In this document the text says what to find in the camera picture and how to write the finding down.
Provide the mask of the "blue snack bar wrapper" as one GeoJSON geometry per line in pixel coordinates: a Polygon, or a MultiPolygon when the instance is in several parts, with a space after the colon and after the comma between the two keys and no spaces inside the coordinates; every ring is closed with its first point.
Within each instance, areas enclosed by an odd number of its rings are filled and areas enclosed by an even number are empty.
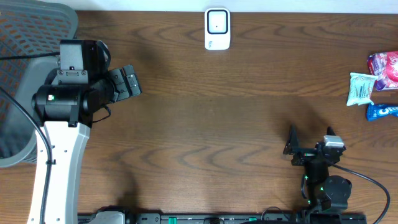
{"type": "Polygon", "coordinates": [[[395,116],[397,117],[397,105],[385,105],[385,104],[377,104],[377,105],[369,105],[366,112],[366,119],[368,121],[374,121],[386,116],[395,116]]]}

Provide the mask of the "teal wet wipes pack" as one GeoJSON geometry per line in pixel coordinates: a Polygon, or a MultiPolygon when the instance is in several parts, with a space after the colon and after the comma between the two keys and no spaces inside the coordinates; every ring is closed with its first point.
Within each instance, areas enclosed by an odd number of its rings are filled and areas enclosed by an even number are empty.
{"type": "Polygon", "coordinates": [[[351,72],[350,77],[350,86],[346,105],[373,105],[374,102],[371,100],[371,94],[373,92],[377,76],[351,72]]]}

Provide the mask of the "purple snack package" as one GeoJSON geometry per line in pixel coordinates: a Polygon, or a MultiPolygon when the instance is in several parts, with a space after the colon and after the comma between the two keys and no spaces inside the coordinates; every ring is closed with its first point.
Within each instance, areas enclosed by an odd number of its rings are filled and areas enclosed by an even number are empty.
{"type": "Polygon", "coordinates": [[[397,51],[372,54],[367,64],[371,75],[377,76],[377,91],[397,89],[397,51]]]}

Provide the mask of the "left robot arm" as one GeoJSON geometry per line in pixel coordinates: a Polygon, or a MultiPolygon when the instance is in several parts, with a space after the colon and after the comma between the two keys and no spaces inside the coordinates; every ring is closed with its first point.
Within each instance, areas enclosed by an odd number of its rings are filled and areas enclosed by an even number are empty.
{"type": "Polygon", "coordinates": [[[67,82],[43,85],[32,99],[39,120],[29,223],[77,223],[81,163],[93,115],[142,93],[132,65],[94,77],[87,70],[58,74],[67,82]]]}

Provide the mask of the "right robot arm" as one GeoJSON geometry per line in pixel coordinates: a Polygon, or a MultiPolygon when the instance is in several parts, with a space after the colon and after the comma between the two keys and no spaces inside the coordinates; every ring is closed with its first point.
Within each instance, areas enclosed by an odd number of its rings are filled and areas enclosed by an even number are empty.
{"type": "Polygon", "coordinates": [[[314,147],[301,147],[296,129],[291,126],[283,154],[291,155],[293,166],[304,167],[301,193],[308,207],[295,219],[301,223],[341,223],[341,214],[348,208],[352,183],[341,176],[330,175],[329,167],[340,161],[346,150],[341,137],[331,127],[314,147]]]}

